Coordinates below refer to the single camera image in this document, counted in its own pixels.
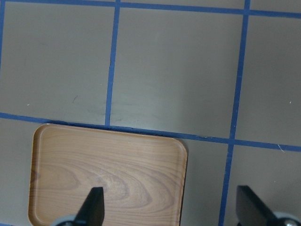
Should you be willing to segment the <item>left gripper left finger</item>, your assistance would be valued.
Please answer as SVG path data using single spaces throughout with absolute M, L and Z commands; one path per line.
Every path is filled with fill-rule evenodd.
M 104 221 L 104 194 L 102 187 L 93 187 L 74 219 L 76 226 L 101 226 Z

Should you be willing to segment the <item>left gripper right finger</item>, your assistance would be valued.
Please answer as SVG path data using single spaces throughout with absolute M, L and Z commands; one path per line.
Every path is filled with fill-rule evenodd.
M 276 215 L 249 186 L 237 186 L 236 216 L 238 226 L 271 226 Z

